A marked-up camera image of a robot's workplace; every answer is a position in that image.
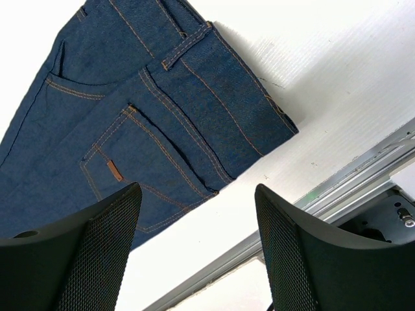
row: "white surface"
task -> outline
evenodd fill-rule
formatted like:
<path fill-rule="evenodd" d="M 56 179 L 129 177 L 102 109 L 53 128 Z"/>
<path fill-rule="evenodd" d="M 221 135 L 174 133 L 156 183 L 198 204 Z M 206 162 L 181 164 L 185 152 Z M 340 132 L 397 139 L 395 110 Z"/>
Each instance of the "white surface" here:
<path fill-rule="evenodd" d="M 254 189 L 294 202 L 415 117 L 415 3 L 190 0 L 216 25 L 301 133 L 129 258 L 118 311 L 138 311 L 257 229 Z M 6 130 L 58 30 L 81 0 L 3 3 Z"/>
<path fill-rule="evenodd" d="M 407 195 L 415 200 L 415 159 L 397 168 L 390 174 L 390 179 L 398 185 Z"/>
<path fill-rule="evenodd" d="M 267 269 L 259 260 L 253 260 L 170 311 L 265 311 L 271 302 Z"/>

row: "bolt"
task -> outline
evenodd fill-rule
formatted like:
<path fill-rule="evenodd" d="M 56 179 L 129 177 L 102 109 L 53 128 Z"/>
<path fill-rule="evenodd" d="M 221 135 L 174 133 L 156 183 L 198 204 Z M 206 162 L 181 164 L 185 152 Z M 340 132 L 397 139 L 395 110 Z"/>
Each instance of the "bolt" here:
<path fill-rule="evenodd" d="M 413 219 L 412 215 L 408 212 L 407 209 L 398 209 L 397 213 L 403 221 L 406 228 L 415 227 L 415 220 Z"/>
<path fill-rule="evenodd" d="M 415 220 L 412 217 L 403 217 L 402 221 L 405 224 L 406 228 L 415 227 Z"/>

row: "belt loop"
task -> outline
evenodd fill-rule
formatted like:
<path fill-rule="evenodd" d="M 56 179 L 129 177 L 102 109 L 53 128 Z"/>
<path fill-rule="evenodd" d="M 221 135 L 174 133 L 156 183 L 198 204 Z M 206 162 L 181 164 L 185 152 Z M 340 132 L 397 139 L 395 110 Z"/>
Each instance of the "belt loop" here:
<path fill-rule="evenodd" d="M 188 36 L 185 40 L 181 42 L 177 47 L 171 51 L 167 57 L 161 62 L 164 70 L 168 71 L 177 60 L 182 57 L 192 46 L 202 40 L 211 30 L 211 22 L 207 21 L 204 23 L 194 34 Z"/>

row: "seam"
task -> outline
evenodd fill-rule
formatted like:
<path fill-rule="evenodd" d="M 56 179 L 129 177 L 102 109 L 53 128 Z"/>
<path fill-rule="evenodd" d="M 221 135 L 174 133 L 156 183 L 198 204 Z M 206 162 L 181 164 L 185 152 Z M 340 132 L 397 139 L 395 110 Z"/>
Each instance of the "seam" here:
<path fill-rule="evenodd" d="M 3 158 L 3 160 L 0 159 L 0 168 L 4 165 L 4 163 L 6 162 L 6 160 L 8 159 L 8 157 L 10 156 L 10 153 L 12 152 L 12 149 L 14 147 L 14 144 L 16 143 L 16 141 L 17 141 L 17 139 L 19 137 L 19 134 L 20 134 L 21 128 L 23 127 L 23 124 L 25 123 L 26 118 L 29 115 L 30 110 L 32 109 L 33 105 L 35 105 L 35 103 L 36 103 L 36 101 L 38 99 L 38 95 L 40 94 L 41 90 L 45 86 L 46 78 L 47 78 L 47 76 L 45 76 L 44 78 L 41 78 L 41 80 L 43 80 L 43 81 L 41 82 L 40 87 L 34 92 L 34 96 L 33 96 L 32 100 L 31 100 L 31 103 L 28 105 L 27 109 L 24 111 L 24 116 L 23 116 L 22 120 L 20 121 L 20 124 L 18 124 L 18 131 L 14 135 L 14 138 L 12 140 L 11 145 L 7 148 L 8 151 L 5 154 L 5 157 Z"/>
<path fill-rule="evenodd" d="M 106 133 L 108 133 L 108 131 L 110 130 L 110 128 L 112 128 L 114 126 L 114 124 L 121 118 L 121 116 L 123 116 L 123 114 L 120 114 L 120 116 L 118 116 L 118 118 L 116 118 L 116 120 L 110 125 L 110 127 L 101 135 L 101 137 L 99 138 L 99 140 L 96 143 L 93 143 L 91 148 L 88 150 L 88 152 L 86 153 L 86 155 L 84 156 L 84 159 L 86 159 L 86 157 L 88 156 L 88 154 L 95 149 L 94 153 L 91 154 L 91 156 L 89 157 L 89 159 L 83 163 L 82 161 L 79 163 L 79 166 L 81 168 L 81 171 L 84 173 L 86 180 L 88 181 L 89 186 L 91 187 L 92 191 L 94 192 L 95 196 L 97 197 L 98 201 L 102 200 L 102 196 L 98 190 L 98 188 L 95 185 L 95 182 L 93 180 L 93 178 L 91 177 L 91 174 L 89 173 L 88 169 L 86 168 L 86 165 L 89 163 L 89 161 L 91 160 L 91 158 L 93 157 L 93 155 L 98 151 L 98 142 L 104 137 L 104 135 Z M 118 130 L 118 128 L 122 125 L 122 123 L 125 122 L 125 120 L 127 120 L 127 117 L 120 122 L 120 124 L 116 127 L 116 129 L 105 139 L 105 141 L 101 144 L 101 146 L 107 141 L 107 139 L 109 137 L 111 137 L 112 134 L 114 134 L 115 131 Z"/>
<path fill-rule="evenodd" d="M 223 182 L 225 182 L 225 184 L 229 184 L 232 180 L 223 172 L 223 168 L 221 167 L 220 164 L 216 163 L 217 159 L 214 155 L 211 154 L 211 150 L 206 146 L 206 144 L 204 143 L 204 141 L 197 135 L 193 125 L 187 120 L 187 118 L 183 115 L 183 113 L 180 111 L 180 109 L 178 109 L 176 107 L 176 105 L 174 105 L 171 100 L 164 95 L 159 89 L 156 88 L 156 86 L 154 85 L 153 81 L 151 81 L 151 78 L 148 76 L 148 73 L 146 71 L 144 71 L 144 74 L 147 77 L 147 80 L 150 82 L 151 86 L 153 87 L 153 89 L 155 91 L 157 91 L 173 108 L 175 108 L 175 110 L 183 117 L 183 119 L 186 121 L 186 123 L 190 126 L 190 128 L 193 130 L 193 133 L 198 137 L 198 140 L 195 139 L 195 137 L 189 132 L 189 130 L 187 129 L 187 127 L 183 124 L 183 122 L 179 119 L 179 117 L 177 116 L 177 114 L 175 114 L 175 112 L 172 111 L 172 109 L 170 109 L 166 103 L 159 98 L 159 96 L 157 96 L 156 94 L 154 94 L 154 92 L 149 88 L 149 86 L 147 85 L 147 83 L 144 81 L 143 77 L 140 75 L 141 80 L 143 81 L 143 83 L 145 84 L 145 86 L 147 87 L 147 89 L 176 117 L 176 119 L 180 122 L 180 124 L 184 127 L 184 129 L 186 130 L 186 132 L 190 135 L 190 137 L 192 137 L 192 139 L 195 141 L 195 143 L 200 147 L 200 149 L 202 149 L 202 151 L 207 155 L 207 157 L 209 158 L 209 160 L 211 161 L 213 167 L 215 168 L 217 174 L 219 175 L 219 177 L 221 178 L 221 180 Z M 222 177 L 222 174 L 218 171 L 218 167 L 219 166 L 219 170 L 221 170 L 222 174 L 224 174 L 225 178 L 227 179 L 227 181 Z"/>
<path fill-rule="evenodd" d="M 155 2 L 157 2 L 158 6 L 161 8 L 161 10 L 163 11 L 163 13 L 166 15 L 167 19 L 170 21 L 171 25 L 173 25 L 173 27 L 177 30 L 177 32 L 179 33 L 179 35 L 184 38 L 182 31 L 180 31 L 180 29 L 178 28 L 177 24 L 173 21 L 173 19 L 171 18 L 171 16 L 167 13 L 166 9 L 164 8 L 164 6 L 161 5 L 160 0 L 155 0 Z"/>
<path fill-rule="evenodd" d="M 97 197 L 98 202 L 101 201 L 101 198 L 102 198 L 101 194 L 96 188 L 95 183 L 92 180 L 91 174 L 88 172 L 88 169 L 85 167 L 85 165 L 82 165 L 82 162 L 79 163 L 79 167 L 80 167 L 80 170 L 84 173 L 86 180 L 92 189 L 92 192 L 94 193 L 95 197 Z"/>
<path fill-rule="evenodd" d="M 108 131 L 112 128 L 112 126 L 114 126 L 114 124 L 124 115 L 122 113 L 120 113 L 120 115 L 118 116 L 118 118 L 116 118 L 116 120 L 114 122 L 112 122 L 112 124 L 106 129 L 106 131 L 101 135 L 101 137 L 99 137 L 99 139 L 97 140 L 96 143 L 99 143 L 99 141 L 105 136 L 105 134 L 108 133 Z M 86 153 L 86 155 L 84 156 L 84 158 L 86 158 L 88 156 L 88 154 L 93 150 L 93 146 L 91 147 L 91 149 L 89 149 L 89 151 Z"/>
<path fill-rule="evenodd" d="M 150 52 L 150 50 L 148 49 L 148 47 L 144 44 L 143 40 L 139 37 L 139 35 L 137 34 L 137 32 L 134 30 L 134 28 L 132 28 L 132 26 L 130 25 L 129 22 L 127 22 L 127 20 L 125 19 L 125 17 L 123 16 L 123 14 L 121 13 L 121 11 L 115 6 L 113 0 L 109 0 L 110 4 L 114 7 L 114 9 L 117 11 L 117 13 L 120 15 L 120 17 L 123 19 L 123 21 L 127 24 L 127 26 L 130 28 L 130 30 L 132 31 L 132 33 L 137 37 L 137 39 L 141 42 L 141 44 L 144 46 L 144 48 L 147 50 L 147 52 L 151 55 L 151 57 L 154 58 L 154 55 Z"/>
<path fill-rule="evenodd" d="M 107 138 L 105 138 L 105 140 L 101 143 L 101 146 L 120 128 L 120 126 L 127 120 L 128 118 L 126 117 L 123 121 L 121 121 L 118 126 L 114 129 L 114 131 L 111 132 L 111 134 L 109 134 L 109 136 L 107 136 Z M 90 155 L 90 157 L 88 158 L 88 160 L 86 161 L 85 165 L 88 164 L 88 162 L 91 160 L 91 158 L 97 153 L 97 149 L 95 146 L 97 146 L 97 143 L 93 143 L 91 150 L 94 149 L 95 151 Z"/>
<path fill-rule="evenodd" d="M 168 70 L 168 68 L 170 67 L 171 63 L 174 61 L 174 59 L 180 55 L 184 50 L 186 50 L 186 48 L 188 48 L 188 46 L 192 45 L 193 42 L 195 42 L 197 39 L 199 39 L 200 37 L 202 37 L 205 33 L 205 30 L 211 28 L 211 24 L 208 23 L 207 27 L 201 27 L 198 31 L 196 31 L 194 34 L 192 34 L 190 37 L 192 36 L 196 36 L 197 33 L 199 33 L 200 31 L 202 31 L 202 33 L 198 36 L 196 36 L 195 38 L 193 38 L 193 40 L 191 40 L 190 42 L 187 42 L 187 40 L 181 42 L 181 44 L 179 44 L 176 48 L 174 48 L 174 50 L 172 52 L 175 52 L 177 49 L 179 49 L 183 44 L 187 43 L 180 51 L 178 51 L 173 57 L 170 58 L 170 60 L 166 63 L 167 59 L 163 60 L 161 62 L 161 64 L 163 65 L 163 68 L 165 70 Z"/>
<path fill-rule="evenodd" d="M 242 133 L 242 135 L 245 137 L 246 141 L 251 145 L 251 147 L 260 155 L 260 156 L 264 156 L 261 152 L 259 152 L 259 150 L 250 142 L 250 140 L 247 138 L 247 136 L 245 135 L 245 133 L 242 131 L 242 128 L 239 126 L 238 122 L 235 120 L 235 118 L 233 117 L 233 115 L 231 114 L 231 112 L 229 111 L 229 109 L 226 107 L 225 103 L 223 103 L 223 101 L 221 101 L 221 99 L 216 95 L 216 93 L 208 86 L 208 84 L 202 79 L 200 78 L 182 59 L 180 60 L 185 67 L 187 68 L 187 70 L 189 70 L 191 73 L 193 73 L 213 94 L 213 96 L 216 97 L 216 99 L 222 104 L 223 108 L 225 108 L 225 110 L 228 112 L 229 116 L 232 118 L 232 120 L 234 121 L 234 123 L 236 124 L 236 126 L 238 127 L 239 131 Z"/>
<path fill-rule="evenodd" d="M 104 152 L 102 151 L 102 149 L 101 149 L 101 147 L 100 146 L 98 146 L 97 144 L 95 144 L 94 145 L 94 148 L 96 149 L 96 151 L 103 157 L 103 158 L 105 158 L 107 161 L 111 161 L 111 159 L 106 155 L 106 154 L 104 154 Z"/>
<path fill-rule="evenodd" d="M 207 198 L 205 198 L 205 199 L 203 199 L 203 200 L 200 200 L 200 201 L 198 201 L 198 202 L 195 202 L 195 203 L 193 203 L 193 204 L 191 204 L 191 205 L 188 205 L 187 206 L 187 208 L 189 209 L 187 212 L 183 212 L 183 211 L 179 211 L 179 212 L 177 212 L 176 214 L 174 214 L 174 215 L 172 215 L 172 216 L 170 216 L 170 217 L 168 217 L 167 219 L 165 219 L 164 221 L 162 221 L 162 222 L 159 222 L 159 223 L 157 223 L 157 224 L 154 224 L 154 225 L 152 225 L 152 226 L 150 226 L 150 227 L 141 227 L 140 225 L 137 225 L 136 226 L 136 228 L 138 229 L 138 230 L 140 230 L 140 231 L 142 231 L 142 232 L 144 232 L 144 233 L 149 233 L 149 232 L 152 232 L 152 231 L 155 231 L 155 230 L 157 230 L 157 229 L 159 229 L 159 228 L 161 228 L 161 227 L 163 227 L 163 226 L 165 226 L 165 225 L 168 225 L 169 223 L 171 223 L 171 222 L 174 222 L 176 219 L 179 219 L 180 217 L 182 217 L 183 215 L 185 215 L 185 214 L 187 214 L 189 211 L 191 211 L 191 208 L 194 208 L 194 206 L 195 205 L 200 205 L 200 204 L 202 204 L 202 203 L 204 203 L 204 202 L 206 202 L 206 201 L 208 201 L 210 198 L 212 198 L 213 196 L 216 196 L 218 193 L 216 192 L 216 193 L 212 193 L 211 195 L 209 195 Z"/>
<path fill-rule="evenodd" d="M 131 181 L 128 180 L 128 179 L 124 179 L 122 182 L 126 183 L 127 185 L 131 184 Z M 143 189 L 146 189 L 146 190 L 152 192 L 153 194 L 155 194 L 156 196 L 158 196 L 159 198 L 161 198 L 162 200 L 165 200 L 166 202 L 169 202 L 169 203 L 171 203 L 173 205 L 176 205 L 177 207 L 183 209 L 183 212 L 186 211 L 187 207 L 184 204 L 182 204 L 180 202 L 177 202 L 177 201 L 174 201 L 172 198 L 169 198 L 168 196 L 164 195 L 163 193 L 161 193 L 159 190 L 155 189 L 154 187 L 146 185 L 145 183 L 142 183 L 140 181 L 138 181 L 138 183 L 139 183 L 140 187 L 142 187 Z"/>
<path fill-rule="evenodd" d="M 265 98 L 267 98 L 271 101 L 274 101 L 271 96 L 269 96 L 269 95 L 264 95 L 264 96 L 265 96 Z M 278 113 L 280 113 L 281 115 L 285 114 L 284 111 L 282 111 L 281 108 L 277 104 L 273 105 L 273 107 L 275 107 L 275 109 L 277 109 Z"/>
<path fill-rule="evenodd" d="M 159 190 L 157 190 L 157 189 L 155 189 L 155 188 L 153 188 L 153 187 L 151 187 L 149 185 L 146 185 L 144 183 L 139 183 L 139 184 L 140 184 L 140 186 L 142 186 L 143 189 L 147 189 L 148 191 L 152 192 L 153 194 L 155 194 L 159 198 L 165 200 L 166 202 L 169 202 L 169 203 L 171 203 L 173 205 L 177 205 L 178 207 L 180 207 L 181 209 L 183 209 L 183 212 L 186 210 L 186 206 L 185 205 L 183 205 L 183 204 L 181 204 L 181 203 L 179 203 L 177 201 L 174 201 L 172 198 L 169 198 L 168 196 L 162 194 Z"/>
<path fill-rule="evenodd" d="M 82 7 L 79 8 L 79 12 L 80 12 L 80 15 L 82 15 L 83 18 L 86 17 L 86 15 L 84 13 L 84 9 Z"/>
<path fill-rule="evenodd" d="M 54 89 L 57 89 L 61 92 L 76 96 L 76 97 L 81 97 L 84 99 L 90 99 L 90 100 L 100 100 L 102 98 L 104 98 L 104 95 L 94 95 L 94 94 L 86 94 L 86 93 L 81 93 L 78 91 L 75 91 L 73 89 L 68 89 L 67 87 L 61 86 L 59 84 L 54 83 L 52 80 L 50 79 L 46 79 L 46 83 L 48 83 L 51 87 L 53 87 Z"/>
<path fill-rule="evenodd" d="M 79 11 L 77 11 L 76 15 L 77 15 L 77 18 L 79 19 L 79 21 L 82 21 L 81 18 L 79 17 Z"/>
<path fill-rule="evenodd" d="M 162 145 L 162 143 L 158 140 L 158 138 L 150 132 L 148 128 L 145 127 L 144 124 L 139 122 L 136 118 L 134 118 L 131 113 L 128 115 L 128 118 L 131 119 L 134 123 L 136 123 L 141 129 L 143 129 L 151 138 L 153 138 L 154 142 L 160 147 L 161 151 L 166 155 L 167 159 L 176 167 L 176 169 L 179 171 L 179 173 L 183 176 L 183 178 L 186 180 L 186 182 L 189 184 L 189 186 L 201 197 L 206 198 L 206 195 L 202 194 L 196 187 L 193 185 L 191 180 L 186 176 L 185 172 L 182 170 L 182 168 L 177 164 L 177 162 L 171 157 L 169 152 L 165 149 L 165 147 Z"/>
<path fill-rule="evenodd" d="M 223 46 L 233 55 L 233 57 L 240 63 L 240 65 L 243 67 L 243 69 L 245 69 L 245 71 L 250 75 L 252 81 L 255 82 L 255 84 L 257 85 L 258 89 L 262 92 L 262 94 L 264 95 L 264 97 L 267 99 L 268 103 L 271 105 L 272 109 L 276 112 L 276 114 L 278 115 L 278 117 L 284 122 L 285 126 L 293 133 L 295 134 L 295 131 L 292 130 L 291 126 L 289 126 L 287 124 L 287 122 L 285 121 L 285 119 L 283 118 L 283 116 L 278 112 L 278 110 L 275 108 L 277 106 L 277 104 L 274 101 L 270 101 L 269 98 L 265 95 L 265 92 L 262 90 L 262 87 L 258 84 L 258 81 L 252 76 L 252 73 L 248 70 L 248 68 L 246 68 L 246 65 L 243 64 L 243 62 L 235 55 L 235 53 L 227 46 L 227 44 L 223 41 L 223 39 L 218 36 L 218 34 L 216 33 L 216 30 L 213 29 L 213 33 L 215 34 L 215 36 L 219 39 L 219 41 L 221 42 L 221 44 L 223 44 Z"/>

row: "jeans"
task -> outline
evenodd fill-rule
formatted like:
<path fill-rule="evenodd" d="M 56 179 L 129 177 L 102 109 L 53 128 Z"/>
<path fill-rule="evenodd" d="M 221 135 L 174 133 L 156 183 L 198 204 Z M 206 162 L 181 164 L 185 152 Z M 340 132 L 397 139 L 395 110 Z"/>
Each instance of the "jeans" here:
<path fill-rule="evenodd" d="M 87 0 L 59 32 L 0 145 L 0 236 L 133 181 L 133 248 L 298 131 L 181 0 Z"/>

